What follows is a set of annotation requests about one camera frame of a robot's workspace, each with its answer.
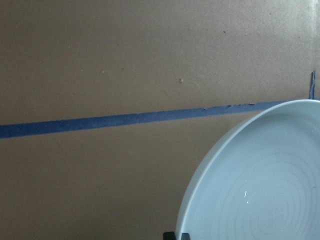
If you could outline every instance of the ceramic plate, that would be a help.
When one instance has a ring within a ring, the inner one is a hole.
[[[196,170],[177,239],[319,240],[320,101],[274,106],[227,133]]]

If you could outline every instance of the blue painter's tape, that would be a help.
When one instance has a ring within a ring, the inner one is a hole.
[[[309,99],[315,99],[315,87],[316,87],[316,71],[311,73],[311,85],[309,92]]]
[[[286,101],[270,101],[260,102],[256,104],[223,105],[213,106],[209,108],[155,111],[113,116],[98,116],[89,118],[0,125],[0,139],[263,111],[284,102]]]

